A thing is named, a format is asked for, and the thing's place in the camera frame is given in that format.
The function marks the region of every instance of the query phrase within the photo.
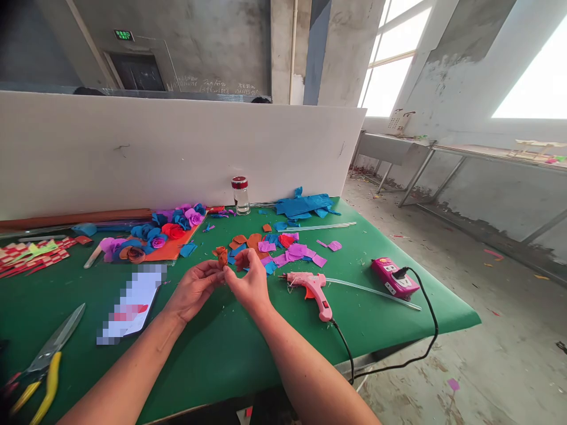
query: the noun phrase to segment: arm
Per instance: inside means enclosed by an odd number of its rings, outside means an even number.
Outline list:
[[[304,423],[380,424],[347,380],[272,306],[266,271],[254,250],[236,256],[237,269],[250,267],[238,279],[224,268],[226,283],[250,313],[266,339],[291,404]]]
[[[222,284],[218,266],[209,260],[190,269],[138,340],[58,423],[134,424],[185,325]]]

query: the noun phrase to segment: bright window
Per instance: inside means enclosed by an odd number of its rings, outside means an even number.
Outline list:
[[[493,118],[567,119],[567,17],[520,77]]]
[[[427,24],[429,3],[386,0],[359,100],[366,115],[390,116]]]

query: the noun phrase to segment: red bottle cap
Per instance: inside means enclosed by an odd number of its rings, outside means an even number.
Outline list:
[[[232,179],[232,187],[234,189],[244,189],[248,187],[248,180],[244,176],[234,177]]]

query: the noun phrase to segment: scissors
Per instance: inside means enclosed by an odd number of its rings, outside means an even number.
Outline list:
[[[19,385],[18,380],[28,375],[37,376],[35,382],[28,385],[22,396],[10,409],[10,416],[15,415],[22,406],[30,399],[40,386],[41,381],[47,376],[47,390],[45,398],[37,410],[30,425],[37,425],[49,410],[55,393],[57,392],[57,384],[59,381],[59,362],[61,361],[61,348],[69,337],[72,335],[79,321],[83,317],[85,304],[81,304],[77,309],[59,326],[58,330],[45,343],[36,358],[24,372],[16,373],[12,379],[8,381],[5,388],[5,395],[10,395]]]

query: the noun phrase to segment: cable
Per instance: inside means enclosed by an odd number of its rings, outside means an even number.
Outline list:
[[[334,326],[335,328],[337,328],[338,334],[339,334],[339,335],[341,336],[341,338],[343,339],[344,346],[346,347],[346,349],[347,349],[347,351],[348,351],[348,358],[350,359],[350,379],[349,379],[349,383],[350,383],[351,385],[353,385],[353,384],[354,384],[354,359],[353,359],[353,354],[350,352],[350,348],[348,347],[347,340],[344,339],[344,335],[343,335],[343,333],[341,332],[341,329],[338,327],[337,323],[335,322],[335,319],[331,319],[330,321],[331,321],[331,323],[333,324],[333,326]]]
[[[406,361],[404,364],[400,364],[397,366],[388,366],[382,369],[377,369],[377,370],[373,370],[373,371],[369,371],[369,372],[364,372],[361,374],[358,374],[356,376],[354,376],[354,359],[353,359],[353,355],[350,352],[350,348],[348,347],[347,341],[346,339],[344,339],[344,335],[341,332],[341,329],[339,329],[337,323],[335,322],[334,319],[331,319],[331,323],[333,324],[333,326],[335,326],[335,328],[337,328],[338,330],[338,334],[341,336],[341,338],[343,339],[344,342],[344,346],[347,348],[347,352],[348,352],[348,358],[350,359],[350,369],[351,369],[351,378],[348,380],[348,382],[353,385],[354,384],[354,380],[356,378],[360,378],[366,375],[372,375],[378,372],[384,372],[387,370],[392,370],[392,369],[401,369],[406,367],[407,365],[409,365],[410,363],[416,362],[418,360],[423,360],[424,358],[426,358],[429,355],[429,352],[431,351],[431,348],[433,347],[433,344],[435,343],[435,340],[437,339],[437,336],[439,336],[439,324],[437,323],[437,317],[435,316],[435,312],[433,311],[433,307],[431,306],[431,301],[429,301],[429,297],[427,296],[427,293],[425,292],[425,289],[423,289],[423,283],[421,282],[421,278],[419,277],[419,275],[417,274],[417,272],[412,269],[411,267],[402,267],[401,269],[397,270],[396,272],[392,273],[392,275],[396,278],[396,279],[401,279],[403,276],[406,275],[407,271],[411,270],[413,272],[413,274],[415,274],[415,277],[418,278],[418,282],[419,282],[419,287],[421,288],[421,291],[423,292],[423,296],[425,297],[425,300],[427,301],[427,305],[429,306],[429,311],[431,312],[431,317],[433,319],[433,323],[435,324],[435,334],[433,335],[433,339],[431,340],[431,342],[429,343],[429,346],[427,347],[427,351],[425,352],[425,354],[421,357],[415,357],[411,360]]]
[[[437,317],[435,316],[435,312],[433,311],[433,307],[431,306],[431,301],[429,301],[429,297],[427,296],[425,289],[423,289],[423,283],[421,283],[421,278],[416,273],[416,271],[414,269],[412,269],[411,267],[402,267],[400,270],[394,272],[393,275],[396,279],[400,279],[401,277],[405,276],[405,274],[408,270],[411,270],[413,272],[413,274],[415,274],[415,277],[418,278],[419,287],[421,288],[421,291],[423,292],[423,295],[425,296],[425,300],[427,301],[427,305],[429,306],[429,311],[431,312],[431,317],[433,318],[433,323],[435,324],[435,334],[433,335],[433,339],[429,343],[429,346],[427,347],[427,351],[425,352],[425,354],[423,356],[416,357],[416,358],[413,358],[411,360],[408,360],[404,364],[401,364],[401,365],[388,366],[388,367],[385,367],[385,368],[382,368],[382,369],[364,372],[364,373],[356,375],[354,377],[354,379],[360,378],[360,377],[363,377],[363,376],[366,376],[366,375],[372,375],[372,374],[375,374],[375,373],[378,373],[378,372],[384,372],[384,371],[387,371],[387,370],[401,369],[401,368],[406,367],[410,363],[416,362],[418,360],[423,360],[424,358],[426,358],[429,355],[429,352],[431,351],[431,348],[433,347],[433,344],[435,343],[435,340],[437,339],[437,336],[439,335],[439,324],[437,323]],[[352,363],[353,361],[352,361],[352,355],[350,354],[350,351],[348,352],[348,354],[351,356],[351,363]]]

